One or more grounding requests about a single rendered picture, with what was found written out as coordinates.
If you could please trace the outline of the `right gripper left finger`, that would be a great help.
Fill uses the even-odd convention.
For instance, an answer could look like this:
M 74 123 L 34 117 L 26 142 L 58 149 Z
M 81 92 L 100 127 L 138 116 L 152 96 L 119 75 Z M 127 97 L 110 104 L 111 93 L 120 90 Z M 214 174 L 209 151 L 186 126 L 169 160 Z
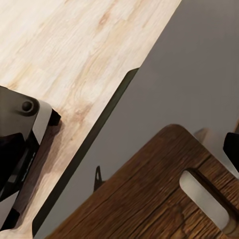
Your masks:
M 0 192 L 26 151 L 21 132 L 0 138 Z

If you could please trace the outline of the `cutting board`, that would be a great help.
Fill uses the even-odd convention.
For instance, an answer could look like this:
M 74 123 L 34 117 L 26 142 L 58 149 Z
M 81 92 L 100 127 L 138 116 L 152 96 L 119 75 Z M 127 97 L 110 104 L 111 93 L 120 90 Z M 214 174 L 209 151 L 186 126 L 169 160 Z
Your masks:
M 182 190 L 186 169 L 235 213 L 231 234 Z M 239 239 L 239 179 L 183 126 L 169 124 L 46 239 Z

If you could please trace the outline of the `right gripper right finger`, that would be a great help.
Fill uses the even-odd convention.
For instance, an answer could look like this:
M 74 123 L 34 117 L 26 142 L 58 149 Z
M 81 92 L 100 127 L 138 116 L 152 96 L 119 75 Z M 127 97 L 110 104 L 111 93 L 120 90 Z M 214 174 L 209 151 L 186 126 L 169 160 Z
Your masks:
M 239 173 L 239 134 L 228 132 L 223 150 Z

